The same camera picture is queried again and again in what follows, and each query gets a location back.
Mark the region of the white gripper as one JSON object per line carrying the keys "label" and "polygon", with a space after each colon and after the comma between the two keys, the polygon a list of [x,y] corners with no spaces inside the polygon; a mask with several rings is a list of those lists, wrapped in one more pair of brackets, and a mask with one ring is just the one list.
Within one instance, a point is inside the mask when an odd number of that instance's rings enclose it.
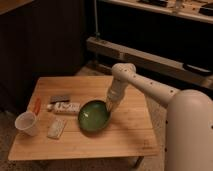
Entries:
{"label": "white gripper", "polygon": [[125,96],[126,82],[114,79],[107,91],[106,107],[108,110],[115,110]]}

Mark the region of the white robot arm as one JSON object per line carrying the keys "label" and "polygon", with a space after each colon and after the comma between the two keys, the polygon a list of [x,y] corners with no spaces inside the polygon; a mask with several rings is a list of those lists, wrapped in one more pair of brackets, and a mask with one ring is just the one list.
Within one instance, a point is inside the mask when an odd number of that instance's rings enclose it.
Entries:
{"label": "white robot arm", "polygon": [[198,90],[179,90],[140,76],[131,63],[112,67],[106,106],[113,111],[131,84],[167,109],[165,171],[213,171],[213,101]]}

